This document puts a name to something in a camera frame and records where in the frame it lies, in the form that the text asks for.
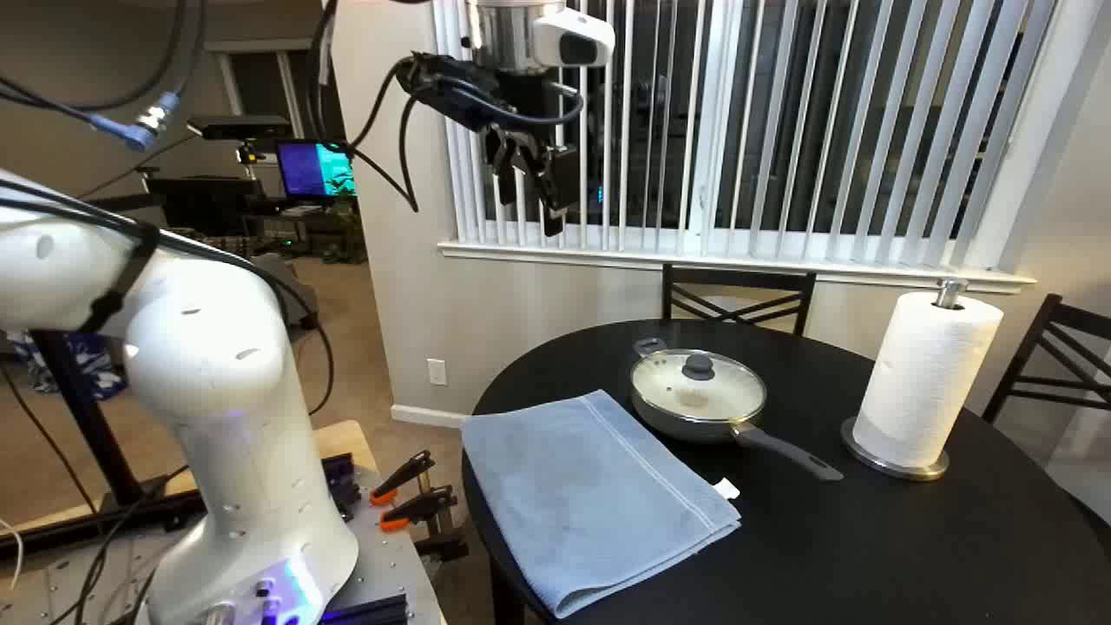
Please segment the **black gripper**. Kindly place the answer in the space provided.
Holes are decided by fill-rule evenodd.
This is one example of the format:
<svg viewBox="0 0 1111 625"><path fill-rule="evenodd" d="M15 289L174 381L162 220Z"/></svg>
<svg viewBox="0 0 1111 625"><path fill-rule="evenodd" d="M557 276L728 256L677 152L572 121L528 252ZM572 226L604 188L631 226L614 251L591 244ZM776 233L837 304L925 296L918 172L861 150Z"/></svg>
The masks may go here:
<svg viewBox="0 0 1111 625"><path fill-rule="evenodd" d="M497 171L500 205L518 205L521 171L541 171L547 233L557 236L563 230L566 211L575 205L575 152L551 150L548 71L518 77L455 55L415 53L400 67L400 82L422 105L484 137L484 155Z"/></svg>

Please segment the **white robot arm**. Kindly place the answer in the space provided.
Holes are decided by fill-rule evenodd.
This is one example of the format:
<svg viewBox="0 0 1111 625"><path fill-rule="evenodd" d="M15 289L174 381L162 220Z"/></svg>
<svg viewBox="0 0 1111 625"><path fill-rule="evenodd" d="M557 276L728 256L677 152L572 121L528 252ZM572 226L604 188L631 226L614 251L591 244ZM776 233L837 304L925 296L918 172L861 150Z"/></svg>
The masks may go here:
<svg viewBox="0 0 1111 625"><path fill-rule="evenodd" d="M360 543L315 454L277 283L20 172L0 190L0 327L115 337L204 498L154 569L150 625L319 625Z"/></svg>

